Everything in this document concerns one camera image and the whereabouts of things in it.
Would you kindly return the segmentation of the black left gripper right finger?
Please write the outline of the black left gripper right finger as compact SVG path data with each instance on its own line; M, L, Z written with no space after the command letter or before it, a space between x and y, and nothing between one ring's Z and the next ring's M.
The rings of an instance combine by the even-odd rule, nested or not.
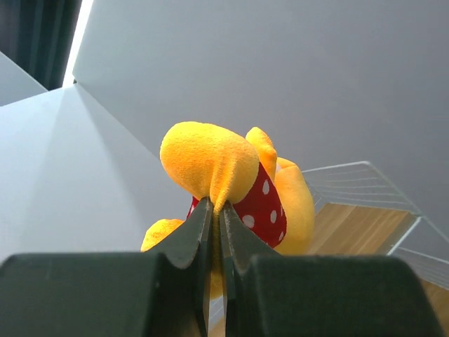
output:
M407 263L391 256L282 256L220 212L227 336L442 336Z

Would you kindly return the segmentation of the yellow bear plush polka shirt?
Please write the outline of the yellow bear plush polka shirt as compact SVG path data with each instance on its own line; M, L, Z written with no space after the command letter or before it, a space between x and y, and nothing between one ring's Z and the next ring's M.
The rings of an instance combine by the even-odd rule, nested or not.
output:
M314 231L314 200L300 167L279 157L269 136L253 127L246 136L215 124L183 121L161 142L165 172L192 196L213 204L210 299L223 294L219 214L230 203L242 223L276 252L308 251Z

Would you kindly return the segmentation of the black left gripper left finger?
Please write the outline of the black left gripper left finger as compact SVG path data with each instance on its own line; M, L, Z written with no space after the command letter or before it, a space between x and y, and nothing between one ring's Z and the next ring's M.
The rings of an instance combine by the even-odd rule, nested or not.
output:
M213 206L144 253L22 253L1 265L2 336L206 336Z

